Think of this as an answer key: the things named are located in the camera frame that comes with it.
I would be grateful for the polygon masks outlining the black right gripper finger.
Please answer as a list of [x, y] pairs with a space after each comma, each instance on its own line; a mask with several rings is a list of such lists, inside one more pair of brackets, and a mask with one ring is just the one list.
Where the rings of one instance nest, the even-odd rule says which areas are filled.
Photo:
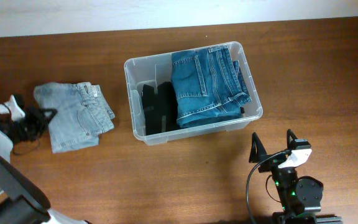
[[267, 158], [267, 152], [257, 133], [252, 133], [252, 145], [250, 149], [249, 162], [258, 163]]
[[298, 138], [295, 136], [291, 129], [287, 130], [287, 148], [288, 149], [295, 149], [297, 147], [297, 140]]

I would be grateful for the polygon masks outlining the light blue jeans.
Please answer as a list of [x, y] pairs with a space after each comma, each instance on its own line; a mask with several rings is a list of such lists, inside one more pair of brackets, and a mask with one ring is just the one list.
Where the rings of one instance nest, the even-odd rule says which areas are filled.
[[46, 83], [35, 87], [34, 98], [40, 108], [57, 110], [48, 125], [54, 153], [97, 146], [99, 135], [114, 129], [115, 114], [99, 85]]

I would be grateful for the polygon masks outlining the dark blue jeans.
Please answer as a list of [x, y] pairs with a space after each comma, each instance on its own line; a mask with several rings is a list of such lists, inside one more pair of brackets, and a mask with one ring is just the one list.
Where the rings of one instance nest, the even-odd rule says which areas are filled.
[[181, 128], [243, 117], [252, 99], [240, 63], [225, 45], [172, 54], [172, 79]]

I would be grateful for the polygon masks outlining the black garment with tape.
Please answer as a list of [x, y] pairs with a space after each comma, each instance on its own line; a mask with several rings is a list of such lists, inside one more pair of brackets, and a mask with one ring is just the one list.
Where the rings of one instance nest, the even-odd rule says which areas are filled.
[[171, 82], [163, 82], [157, 88], [144, 85], [142, 106], [145, 116], [146, 135], [180, 129], [177, 124], [178, 103]]

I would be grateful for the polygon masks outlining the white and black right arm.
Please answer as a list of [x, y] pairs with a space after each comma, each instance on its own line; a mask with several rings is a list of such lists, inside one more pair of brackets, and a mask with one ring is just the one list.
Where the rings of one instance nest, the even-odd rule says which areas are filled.
[[252, 133], [252, 145], [249, 162], [255, 166], [250, 171], [246, 183], [246, 204], [252, 223], [257, 220], [252, 214], [249, 202], [249, 187], [252, 174], [270, 172], [269, 178], [274, 181], [283, 211], [275, 212], [269, 223], [310, 223], [310, 224], [340, 224], [341, 217], [335, 215], [317, 216], [321, 211], [324, 185], [319, 180], [303, 176], [298, 177], [296, 168], [303, 165], [312, 153], [311, 144], [306, 139], [299, 139], [291, 129], [287, 130], [287, 148], [267, 154], [258, 137]]

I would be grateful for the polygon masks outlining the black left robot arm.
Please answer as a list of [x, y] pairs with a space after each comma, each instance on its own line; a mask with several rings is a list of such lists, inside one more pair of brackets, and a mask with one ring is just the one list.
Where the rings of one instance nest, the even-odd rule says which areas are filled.
[[52, 209], [46, 195], [10, 163], [14, 145], [39, 140], [56, 113], [25, 107], [22, 95], [0, 103], [0, 223], [83, 224]]

